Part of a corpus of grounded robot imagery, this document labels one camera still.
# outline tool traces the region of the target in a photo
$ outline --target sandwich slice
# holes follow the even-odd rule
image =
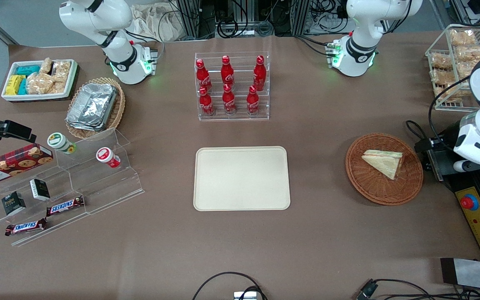
[[[403,154],[402,152],[367,150],[362,155],[362,159],[386,177],[394,180],[401,169]]]

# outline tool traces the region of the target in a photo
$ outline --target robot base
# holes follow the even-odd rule
[[[137,58],[126,71],[116,70],[112,63],[110,64],[114,74],[125,84],[140,83],[147,76],[155,73],[156,52],[152,55],[148,47],[142,47],[139,44],[135,44],[133,47],[137,50]]]
[[[345,46],[349,38],[350,36],[348,35],[344,36],[339,40],[334,40],[325,47],[325,53],[331,55],[331,57],[327,57],[327,62],[330,68],[335,68],[346,76],[361,76],[373,64],[375,52],[370,57],[367,55],[360,56],[358,60],[362,62],[357,62]]]

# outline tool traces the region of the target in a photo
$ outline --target floor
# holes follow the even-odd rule
[[[141,4],[156,0],[126,1],[129,4]],[[430,1],[436,1],[442,7],[442,0],[423,0],[418,13],[409,17],[397,32],[439,30],[440,25]],[[60,2],[61,0],[2,0],[0,26],[21,45],[35,47],[92,45],[93,43],[86,37],[65,28],[58,15]],[[7,69],[8,53],[6,46],[0,41],[0,88]]]

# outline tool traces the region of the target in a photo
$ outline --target white tray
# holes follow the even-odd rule
[[[75,79],[75,74],[77,72],[78,64],[73,59],[54,59],[53,62],[59,60],[68,60],[72,62],[72,66],[70,67],[70,73],[68,74],[68,80],[66,81],[66,86],[64,87],[63,93],[56,93],[56,94],[43,94],[43,95],[5,95],[5,89],[8,84],[8,80],[10,76],[16,74],[16,69],[21,66],[30,66],[30,65],[42,65],[42,60],[31,60],[31,61],[17,61],[13,62],[10,71],[8,71],[7,78],[5,80],[5,84],[3,86],[3,90],[1,91],[1,97],[9,102],[17,103],[17,102],[36,102],[36,101],[54,101],[54,100],[65,100],[62,98],[66,98],[70,95],[72,91],[73,82]]]
[[[283,210],[288,206],[288,161],[281,146],[198,150],[194,181],[198,211]]]

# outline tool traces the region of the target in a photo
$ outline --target red emergency stop button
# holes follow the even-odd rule
[[[479,208],[479,202],[472,194],[464,195],[464,197],[460,199],[460,205],[469,210],[477,210]]]

